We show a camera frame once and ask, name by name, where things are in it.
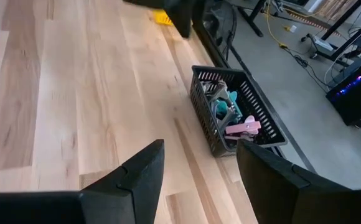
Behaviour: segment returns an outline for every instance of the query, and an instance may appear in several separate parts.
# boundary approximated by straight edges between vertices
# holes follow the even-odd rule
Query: white power strip
[[[334,50],[334,48],[331,47],[331,45],[329,43],[327,43],[325,40],[322,40],[321,38],[316,37],[316,36],[314,36],[314,38],[315,38],[315,44],[317,44],[327,50],[330,50],[330,51]]]

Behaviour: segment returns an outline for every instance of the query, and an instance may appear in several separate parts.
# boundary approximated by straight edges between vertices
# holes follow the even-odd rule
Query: plastic crate
[[[153,14],[154,14],[154,20],[158,24],[172,25],[172,21],[167,16],[164,10],[156,10],[153,12]]]
[[[253,80],[244,71],[227,68],[193,66],[193,80],[190,97],[209,142],[214,157],[232,156],[236,153],[236,145],[229,147],[222,134],[219,134],[216,117],[212,114],[209,101],[203,91],[201,82],[223,80],[228,91],[237,91],[237,105],[243,114],[242,120],[253,115],[261,122],[260,133],[255,136],[254,143],[261,147],[273,147],[287,144],[283,132],[278,128],[269,109],[255,90]]]

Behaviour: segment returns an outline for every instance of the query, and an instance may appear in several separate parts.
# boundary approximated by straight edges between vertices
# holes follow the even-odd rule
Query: gray floor
[[[303,153],[321,176],[352,189],[361,189],[361,129],[347,127],[323,90],[305,70],[271,38],[264,15],[256,18],[264,37],[258,37],[237,12],[237,34],[233,46],[241,55],[255,80],[288,127]],[[281,19],[271,19],[272,33],[277,39],[298,52],[307,52],[310,42],[300,43],[308,32],[320,30]],[[281,24],[297,26],[296,33],[286,32]],[[340,37],[330,37],[333,44],[345,42]],[[323,76],[331,62],[323,58],[310,60],[317,76]],[[230,56],[229,63],[240,68]],[[281,147],[291,162],[304,165],[292,145]]]

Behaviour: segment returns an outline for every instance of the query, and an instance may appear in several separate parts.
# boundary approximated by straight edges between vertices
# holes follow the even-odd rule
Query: yellow object
[[[291,32],[291,26],[283,26],[283,28],[284,28],[287,32]]]
[[[153,12],[154,14],[154,20],[158,24],[165,24],[165,25],[173,25],[172,21],[167,16],[166,12],[164,10],[156,10]]]
[[[269,7],[266,9],[266,23],[268,24],[268,30],[270,35],[272,36],[272,38],[279,44],[279,47],[281,48],[287,48],[287,45],[280,42],[277,38],[274,37],[274,35],[272,34],[272,31],[270,29],[270,24],[269,24]]]

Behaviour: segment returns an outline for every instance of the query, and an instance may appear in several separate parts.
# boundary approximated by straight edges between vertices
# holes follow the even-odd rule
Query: pink clothespin
[[[239,140],[239,139],[246,139],[247,141],[254,141],[254,136],[248,133],[242,133],[240,136],[225,136],[225,139],[229,140]]]
[[[249,116],[244,121],[243,124],[236,124],[232,126],[226,127],[226,134],[233,134],[233,133],[242,133],[247,132],[250,134],[258,134],[258,129],[261,128],[261,123],[259,121],[255,121],[254,116]]]

